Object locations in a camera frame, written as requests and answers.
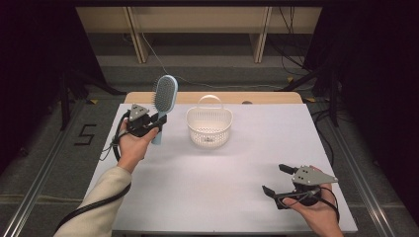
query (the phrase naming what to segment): basket handle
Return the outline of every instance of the basket handle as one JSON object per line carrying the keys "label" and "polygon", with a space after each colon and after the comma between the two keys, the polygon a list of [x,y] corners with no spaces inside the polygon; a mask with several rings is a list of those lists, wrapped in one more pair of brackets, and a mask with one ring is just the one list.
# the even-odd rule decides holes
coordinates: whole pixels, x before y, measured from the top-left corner
{"label": "basket handle", "polygon": [[211,99],[216,99],[216,100],[219,102],[219,104],[221,105],[221,108],[222,108],[222,109],[224,109],[224,105],[222,104],[222,101],[219,99],[219,97],[217,97],[217,96],[215,96],[215,95],[205,95],[205,96],[202,96],[202,97],[200,98],[200,100],[198,101],[197,107],[199,107],[199,106],[200,106],[201,101],[203,101],[204,99],[208,99],[208,98],[211,98]]}

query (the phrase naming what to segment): floor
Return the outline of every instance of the floor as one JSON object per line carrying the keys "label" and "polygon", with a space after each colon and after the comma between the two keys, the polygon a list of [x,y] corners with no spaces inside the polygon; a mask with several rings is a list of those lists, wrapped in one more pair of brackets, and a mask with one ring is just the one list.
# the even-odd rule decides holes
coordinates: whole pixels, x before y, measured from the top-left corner
{"label": "floor", "polygon": [[[160,36],[153,42],[157,56],[150,55],[145,64],[136,63],[126,36],[89,37],[108,83],[121,91],[150,91],[166,72],[182,77],[180,91],[273,91],[306,73],[269,45],[262,63],[253,63],[248,37],[242,35]],[[271,36],[272,41],[279,43],[276,37]],[[303,59],[301,49],[307,47],[309,36],[299,39],[294,42],[298,47],[281,45],[296,61]],[[312,113],[327,109],[327,95],[313,98],[312,85],[309,82],[297,91],[307,99]],[[20,222],[17,235],[51,236],[59,220],[84,197],[115,112],[125,98],[92,86],[87,89],[87,100],[71,102],[72,120],[65,131],[60,131],[59,101],[50,105],[51,113],[25,145],[28,155],[16,157],[0,177],[2,233],[8,223]],[[335,127],[326,117],[317,126],[359,228],[345,236],[419,236],[418,226],[374,162],[343,103],[339,104],[338,121]],[[81,136],[81,131],[89,135]]]}

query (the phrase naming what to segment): hairbrush bristles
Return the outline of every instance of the hairbrush bristles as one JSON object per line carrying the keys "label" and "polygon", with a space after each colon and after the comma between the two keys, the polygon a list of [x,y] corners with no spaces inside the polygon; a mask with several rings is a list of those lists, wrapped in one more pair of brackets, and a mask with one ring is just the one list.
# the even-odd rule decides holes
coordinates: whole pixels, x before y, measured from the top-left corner
{"label": "hairbrush bristles", "polygon": [[[165,75],[161,77],[154,88],[153,104],[158,112],[158,118],[164,117],[171,112],[176,102],[178,93],[178,82],[173,76]],[[153,144],[161,143],[161,131],[152,140]]]}

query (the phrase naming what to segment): cream long sleeve shirt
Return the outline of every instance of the cream long sleeve shirt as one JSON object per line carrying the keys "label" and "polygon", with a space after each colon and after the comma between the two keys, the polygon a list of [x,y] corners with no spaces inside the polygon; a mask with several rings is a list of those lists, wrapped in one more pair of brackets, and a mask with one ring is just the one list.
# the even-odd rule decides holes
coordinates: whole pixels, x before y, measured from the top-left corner
{"label": "cream long sleeve shirt", "polygon": [[[119,194],[131,182],[131,173],[121,167],[106,171],[79,207]],[[82,213],[63,224],[54,236],[112,236],[112,225],[123,198]]]}

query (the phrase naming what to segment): gray carpet floor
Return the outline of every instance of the gray carpet floor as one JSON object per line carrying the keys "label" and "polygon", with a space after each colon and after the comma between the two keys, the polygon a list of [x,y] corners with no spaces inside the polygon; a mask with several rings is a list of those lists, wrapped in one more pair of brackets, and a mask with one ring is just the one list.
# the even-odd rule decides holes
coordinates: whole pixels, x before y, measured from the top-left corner
{"label": "gray carpet floor", "polygon": [[[153,82],[165,73],[162,62],[167,72],[184,79],[179,80],[180,91],[273,91],[277,87],[286,86],[288,77],[299,77],[290,72],[304,73],[288,60],[282,60],[268,46],[264,61],[254,64],[246,36],[217,36],[212,40],[207,36],[198,38],[197,41],[201,39],[204,45],[196,45],[191,39],[163,36],[153,43],[161,62],[150,55],[145,64],[136,63],[132,46],[122,36],[90,37],[108,83],[122,91],[151,91]],[[296,49],[289,48],[288,51],[293,53]],[[301,88],[309,89],[312,83]],[[51,236],[59,220],[73,210],[86,193],[115,113],[125,98],[111,96],[92,86],[87,88],[90,91],[88,100],[71,104],[72,111],[77,106],[80,112],[72,116],[72,126],[66,130],[66,136],[50,173],[20,236]],[[303,98],[312,97],[309,90],[298,92]],[[308,103],[308,109],[314,113],[327,107],[327,103],[321,102],[323,99],[317,98],[315,103]],[[344,136],[379,206],[383,209],[394,236],[419,236],[418,226],[379,166],[374,164],[373,155],[342,103],[339,105],[338,114],[338,128],[330,125],[329,118],[321,120],[318,127],[325,136],[322,142],[330,159],[333,151],[333,170],[340,179],[340,187],[359,228],[359,232],[345,236],[381,235],[354,182],[354,174],[348,169],[344,151],[340,148],[333,129],[339,129]],[[89,137],[79,136],[85,124],[90,124],[85,127],[85,133],[94,136],[89,145],[77,145],[89,141]],[[26,145],[29,155],[16,157],[0,177],[0,231],[6,229],[23,197],[31,188],[60,134],[60,127],[61,111],[59,103],[56,103],[52,105],[52,113],[44,116],[37,132],[32,134],[31,141]],[[125,235],[114,233],[114,236]]]}

